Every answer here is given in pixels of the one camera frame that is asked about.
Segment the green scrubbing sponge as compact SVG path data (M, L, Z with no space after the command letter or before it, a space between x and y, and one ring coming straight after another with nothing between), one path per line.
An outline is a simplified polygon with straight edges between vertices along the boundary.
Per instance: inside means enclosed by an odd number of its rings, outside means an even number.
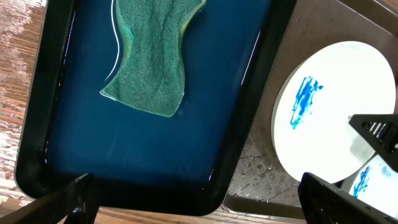
M121 64L100 93L148 113L171 117L185 93L184 32L203 0L117 0Z

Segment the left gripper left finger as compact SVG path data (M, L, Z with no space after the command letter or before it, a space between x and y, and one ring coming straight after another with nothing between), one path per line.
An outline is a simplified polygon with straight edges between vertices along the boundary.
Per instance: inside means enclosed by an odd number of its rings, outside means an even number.
M94 223L99 207L96 179L84 174L62 189L1 217L1 223Z

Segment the white plate blue stain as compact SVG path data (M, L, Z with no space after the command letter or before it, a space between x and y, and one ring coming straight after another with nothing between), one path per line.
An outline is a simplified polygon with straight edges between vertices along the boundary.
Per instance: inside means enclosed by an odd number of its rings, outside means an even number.
M357 41L331 44L305 59L282 85L271 118L271 136L285 171L306 172L335 183L374 154L349 125L356 114L391 114L396 83L389 62Z

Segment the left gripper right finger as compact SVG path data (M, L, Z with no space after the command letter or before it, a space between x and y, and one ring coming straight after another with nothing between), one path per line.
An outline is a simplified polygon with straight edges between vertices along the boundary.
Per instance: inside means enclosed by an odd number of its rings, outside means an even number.
M306 172L298 196L308 224L397 224L397 219Z

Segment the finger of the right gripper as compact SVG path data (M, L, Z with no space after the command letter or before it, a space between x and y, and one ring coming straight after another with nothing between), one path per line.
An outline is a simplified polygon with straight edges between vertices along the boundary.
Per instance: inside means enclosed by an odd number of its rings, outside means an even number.
M397 172L397 115L354 114L349 124Z

